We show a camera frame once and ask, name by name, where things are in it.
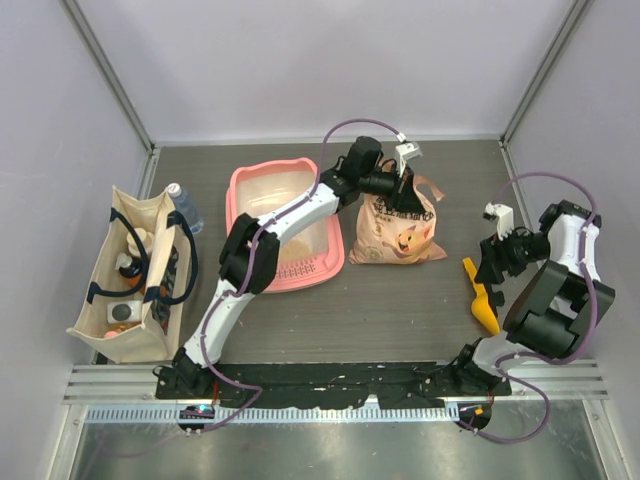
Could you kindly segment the yellow plastic scoop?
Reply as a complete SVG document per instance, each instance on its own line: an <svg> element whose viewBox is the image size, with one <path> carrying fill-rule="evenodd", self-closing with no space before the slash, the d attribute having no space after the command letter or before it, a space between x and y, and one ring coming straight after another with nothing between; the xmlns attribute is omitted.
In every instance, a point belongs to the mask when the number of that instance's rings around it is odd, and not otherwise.
<svg viewBox="0 0 640 480"><path fill-rule="evenodd" d="M489 294L485 286L475 281L477 268L470 257L462 260L463 268L469 278L475 297L471 302L471 314L492 336L501 331L496 314L493 312Z"/></svg>

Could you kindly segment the pink cat litter bag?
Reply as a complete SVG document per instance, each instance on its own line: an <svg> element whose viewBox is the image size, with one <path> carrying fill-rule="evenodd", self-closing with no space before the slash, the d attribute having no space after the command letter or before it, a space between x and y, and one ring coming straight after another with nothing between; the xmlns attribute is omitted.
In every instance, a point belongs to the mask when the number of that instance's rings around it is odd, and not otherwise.
<svg viewBox="0 0 640 480"><path fill-rule="evenodd" d="M352 264L421 264L441 260L447 253L434 240L437 215L433 203L418 187L426 185L436 201L444 193L421 175L414 177L414 193L425 212L389 210L381 196L365 194L356 223L356 239L348 260Z"/></svg>

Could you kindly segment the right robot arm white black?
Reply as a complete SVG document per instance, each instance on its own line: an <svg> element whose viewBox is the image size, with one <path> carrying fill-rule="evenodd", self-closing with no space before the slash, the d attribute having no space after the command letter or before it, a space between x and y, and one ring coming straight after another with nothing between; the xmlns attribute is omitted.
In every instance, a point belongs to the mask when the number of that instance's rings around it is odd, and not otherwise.
<svg viewBox="0 0 640 480"><path fill-rule="evenodd" d="M544 211L536 232L515 227L506 205L489 204L484 216L497 229L479 244L477 283L491 289L532 263L539 268L507 312L501 332L465 345L456 357L451 380L465 395L494 390L509 369L526 360L571 362L615 299L595 266L599 215L562 200Z"/></svg>

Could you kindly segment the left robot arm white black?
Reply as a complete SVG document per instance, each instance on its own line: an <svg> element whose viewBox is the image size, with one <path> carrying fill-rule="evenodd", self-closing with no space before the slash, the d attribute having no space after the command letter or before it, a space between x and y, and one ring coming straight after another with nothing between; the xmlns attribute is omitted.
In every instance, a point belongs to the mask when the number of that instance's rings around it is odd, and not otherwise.
<svg viewBox="0 0 640 480"><path fill-rule="evenodd" d="M243 310L274 280L282 245L314 223L372 194L399 213L421 214L410 161L422 154L419 145L398 139L391 166L381 164L381 143L360 136L337 163L284 206L260 217L239 215L220 254L219 280L196 332L175 354L159 385L190 398L205 397L220 373L215 364Z"/></svg>

